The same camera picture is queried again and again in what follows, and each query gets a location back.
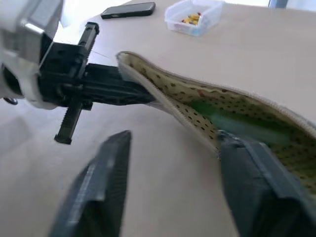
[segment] plastic container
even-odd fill
[[[192,36],[200,36],[216,25],[221,18],[224,1],[220,0],[184,0],[167,8],[164,20],[168,29]],[[197,25],[182,23],[190,14],[201,13]]]

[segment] beige table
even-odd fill
[[[200,37],[170,32],[157,1],[150,17],[98,22],[90,61],[115,65],[130,50],[174,73],[270,97],[316,120],[313,13],[226,5]],[[65,30],[76,41],[83,25]],[[56,144],[63,109],[0,103],[0,236],[46,236],[74,177],[109,135],[130,129],[133,144],[124,237],[235,237],[218,161],[172,116],[144,105],[96,104],[83,112],[71,146]]]

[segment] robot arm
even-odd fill
[[[2,0],[0,3],[0,98],[25,97],[38,108],[53,109],[43,101],[38,74],[52,45],[61,17],[63,0]],[[19,88],[12,87],[8,72]]]
[[[14,15],[7,14],[19,2]],[[88,22],[78,45],[54,43],[63,0],[2,0],[0,98],[26,98],[43,109],[67,107],[55,140],[70,144],[81,110],[93,102],[146,104],[154,98],[124,81],[117,67],[87,64],[99,26]]]

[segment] black smartphone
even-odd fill
[[[155,6],[154,2],[112,6],[107,8],[101,14],[101,17],[102,19],[111,19],[128,16],[149,16],[153,13]]]

